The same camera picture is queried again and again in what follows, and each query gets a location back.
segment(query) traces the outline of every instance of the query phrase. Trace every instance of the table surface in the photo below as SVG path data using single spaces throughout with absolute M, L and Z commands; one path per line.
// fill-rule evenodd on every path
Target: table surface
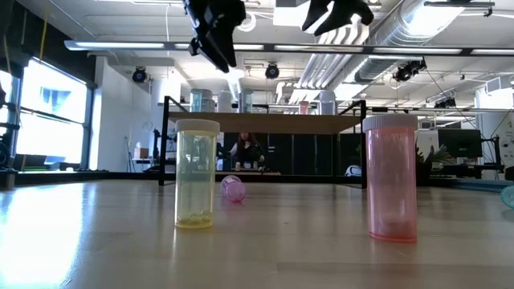
M 222 132 L 337 134 L 361 122 L 358 116 L 311 116 L 263 113 L 170 112 L 172 121 L 213 120 Z
M 175 230 L 174 185 L 99 181 L 0 193 L 0 287 L 509 288 L 514 211 L 497 193 L 418 190 L 418 243 L 368 236 L 342 185 L 247 183 L 214 226 Z

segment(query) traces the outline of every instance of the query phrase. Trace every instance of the computer monitor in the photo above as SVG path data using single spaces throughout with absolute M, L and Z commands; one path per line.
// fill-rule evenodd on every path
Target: computer monitor
M 482 157 L 482 137 L 476 129 L 439 129 L 439 146 L 445 145 L 452 157 Z

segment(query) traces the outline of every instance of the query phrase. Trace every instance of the pink plastic container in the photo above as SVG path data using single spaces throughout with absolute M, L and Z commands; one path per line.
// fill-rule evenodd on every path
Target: pink plastic container
M 222 193 L 229 201 L 241 202 L 247 197 L 247 188 L 236 176 L 226 176 L 222 181 Z
M 369 236 L 416 242 L 416 149 L 418 118 L 407 114 L 364 119 L 367 138 Z
M 300 114 L 308 114 L 308 101 L 305 101 L 305 100 L 302 100 L 299 102 L 299 106 L 300 106 Z

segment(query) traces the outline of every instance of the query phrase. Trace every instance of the plastic container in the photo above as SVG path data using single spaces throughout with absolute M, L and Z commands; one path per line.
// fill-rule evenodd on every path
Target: plastic container
M 247 197 L 247 188 L 236 176 L 226 176 L 221 184 L 223 196 L 234 203 Z
M 175 226 L 207 228 L 213 224 L 216 137 L 219 123 L 178 120 Z
M 501 190 L 501 201 L 514 210 L 514 185 Z
M 232 94 L 221 91 L 218 93 L 218 106 L 216 112 L 232 112 Z
M 309 102 L 308 101 L 300 101 L 299 102 L 299 112 L 300 114 L 308 114 L 308 106 L 309 106 Z
M 243 92 L 239 94 L 239 113 L 251 113 L 253 95 L 254 91 L 251 89 L 243 89 Z
M 364 119 L 367 138 L 369 235 L 416 242 L 416 149 L 418 118 L 407 114 Z
M 208 89 L 191 89 L 190 112 L 215 112 L 216 103 L 212 100 L 212 91 Z
M 336 94 L 333 91 L 320 92 L 318 114 L 325 116 L 335 116 L 337 114 Z

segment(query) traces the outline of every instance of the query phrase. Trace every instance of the person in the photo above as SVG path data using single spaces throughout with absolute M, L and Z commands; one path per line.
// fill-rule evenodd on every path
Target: person
M 255 135 L 251 132 L 241 132 L 239 134 L 238 142 L 230 150 L 230 155 L 236 157 L 240 165 L 245 163 L 253 165 L 255 161 L 264 162 L 263 150 L 255 139 Z

